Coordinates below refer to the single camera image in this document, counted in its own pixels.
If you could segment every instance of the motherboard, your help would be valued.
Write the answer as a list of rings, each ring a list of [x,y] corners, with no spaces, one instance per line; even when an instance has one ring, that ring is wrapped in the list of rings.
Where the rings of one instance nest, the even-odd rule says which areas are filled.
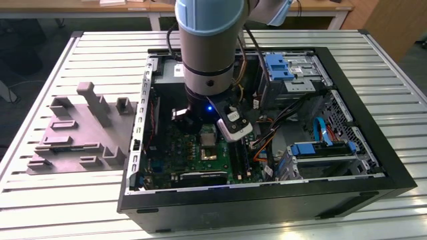
[[[227,143],[214,124],[199,134],[186,134],[171,124],[165,137],[165,154],[146,161],[150,189],[170,189],[262,182],[262,166],[250,161],[251,133],[238,143]]]

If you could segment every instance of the blue clip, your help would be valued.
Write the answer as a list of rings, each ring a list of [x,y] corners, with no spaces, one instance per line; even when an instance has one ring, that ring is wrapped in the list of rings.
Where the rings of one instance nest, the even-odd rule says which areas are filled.
[[[301,154],[315,154],[317,151],[315,151],[315,147],[311,143],[299,143],[297,144],[298,146],[298,151]]]
[[[282,159],[281,163],[279,163],[279,167],[278,167],[278,170],[282,169],[283,165],[286,164],[286,158]]]
[[[350,141],[350,142],[347,143],[347,145],[349,145],[349,147],[350,147],[351,152],[355,153],[357,150],[358,150],[355,143],[354,143],[353,141]]]
[[[293,155],[297,156],[301,154],[301,151],[299,151],[299,147],[297,145],[293,145],[291,146],[291,152],[293,152]]]
[[[267,54],[266,64],[274,81],[294,80],[295,76],[290,72],[289,61],[283,58],[282,54]]]

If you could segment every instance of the white sticker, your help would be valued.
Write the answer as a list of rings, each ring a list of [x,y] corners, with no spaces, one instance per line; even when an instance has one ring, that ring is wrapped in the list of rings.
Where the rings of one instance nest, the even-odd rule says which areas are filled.
[[[259,109],[261,108],[261,101],[254,99],[254,109]]]
[[[174,77],[185,77],[183,64],[177,64],[174,69]]]
[[[127,10],[128,11],[147,11],[147,8],[146,7],[130,7]]]
[[[270,168],[269,165],[266,165],[266,167],[265,167],[265,172],[270,175],[270,177],[274,176],[274,170]]]
[[[237,111],[234,111],[233,113],[227,114],[227,117],[229,117],[230,121],[234,122],[241,118],[241,115]]]
[[[303,70],[298,66],[295,66],[295,67],[291,67],[291,72],[293,73],[302,73]]]
[[[257,146],[254,146],[255,141],[250,141],[249,142],[249,147],[251,148],[251,150],[257,149]]]
[[[335,8],[337,10],[351,10],[353,7],[351,6],[339,6]]]
[[[282,156],[283,156],[283,154],[285,154],[285,153],[286,153],[285,151],[278,150],[278,152],[277,152],[277,156],[281,156],[281,158],[282,158]]]

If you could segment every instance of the wooden desk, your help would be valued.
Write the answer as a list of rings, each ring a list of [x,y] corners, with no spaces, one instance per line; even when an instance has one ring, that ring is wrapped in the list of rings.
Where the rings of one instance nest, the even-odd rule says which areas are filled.
[[[150,11],[151,2],[127,2],[120,6],[100,6],[99,1],[82,0],[0,0],[0,17],[3,13],[127,13],[130,8]]]
[[[334,17],[327,28],[329,30],[339,30],[342,28],[349,12],[354,10],[354,4],[350,0],[342,0],[342,3],[330,0],[301,0],[301,6],[302,17]],[[175,16],[175,8],[169,4],[153,2],[150,11],[157,13],[150,17],[151,22],[159,21],[153,18]],[[289,11],[289,17],[298,16],[299,4],[295,0]]]
[[[342,3],[330,0],[301,0],[303,17],[334,17],[329,29],[338,30],[354,9],[350,0]],[[293,3],[289,16],[299,14],[299,5]],[[151,29],[161,31],[161,17],[174,17],[174,6],[146,2],[128,2],[120,6],[100,7],[98,1],[82,0],[0,0],[0,19],[32,18],[150,18]]]
[[[333,2],[330,0],[299,0],[302,5],[302,11],[351,11],[354,5],[350,0],[342,0],[342,3]],[[150,5],[150,11],[153,12],[174,12],[174,6],[163,3],[153,2]],[[299,4],[294,1],[291,12],[299,11]]]

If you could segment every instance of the yellow wire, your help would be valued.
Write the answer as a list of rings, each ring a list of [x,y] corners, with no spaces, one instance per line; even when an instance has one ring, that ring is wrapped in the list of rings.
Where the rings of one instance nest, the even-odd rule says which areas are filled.
[[[273,123],[274,120],[271,118],[267,118],[266,120],[258,120],[258,123]]]
[[[238,79],[234,83],[235,86],[239,85],[242,79],[243,79],[243,76],[246,74],[246,70],[247,70],[247,55],[246,55],[246,52],[245,52],[245,48],[243,48],[243,43],[242,43],[242,39],[241,37],[238,37],[238,42],[239,42],[239,47],[241,47],[241,51],[242,51],[242,55],[243,55],[243,64],[242,64],[242,68],[241,68],[241,72],[239,72],[239,76],[238,76]]]
[[[239,86],[239,88],[241,88],[241,98],[239,98],[239,102],[242,102],[242,100],[243,100],[243,86],[239,84],[238,85]]]

